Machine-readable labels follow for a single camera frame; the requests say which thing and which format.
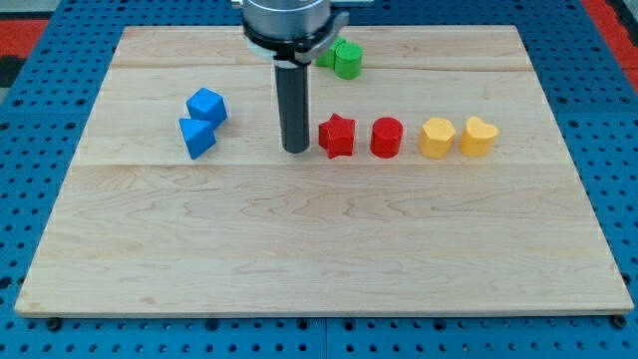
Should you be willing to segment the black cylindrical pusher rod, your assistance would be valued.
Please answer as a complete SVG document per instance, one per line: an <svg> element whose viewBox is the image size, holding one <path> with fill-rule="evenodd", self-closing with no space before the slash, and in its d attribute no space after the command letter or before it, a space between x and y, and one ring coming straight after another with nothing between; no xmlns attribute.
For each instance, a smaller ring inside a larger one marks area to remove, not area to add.
<svg viewBox="0 0 638 359"><path fill-rule="evenodd" d="M283 149L300 154L309 147L308 75L306 67L275 67L275 84Z"/></svg>

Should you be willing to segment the green block behind arm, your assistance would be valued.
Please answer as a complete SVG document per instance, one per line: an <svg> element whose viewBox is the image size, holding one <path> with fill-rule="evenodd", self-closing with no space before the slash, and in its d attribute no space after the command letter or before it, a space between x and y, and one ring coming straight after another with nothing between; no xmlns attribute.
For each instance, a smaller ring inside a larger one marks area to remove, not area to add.
<svg viewBox="0 0 638 359"><path fill-rule="evenodd" d="M329 69L335 68L336 51L347 40L341 36L337 37L332 45L326 50L326 52L315 60L315 65L318 67L324 67Z"/></svg>

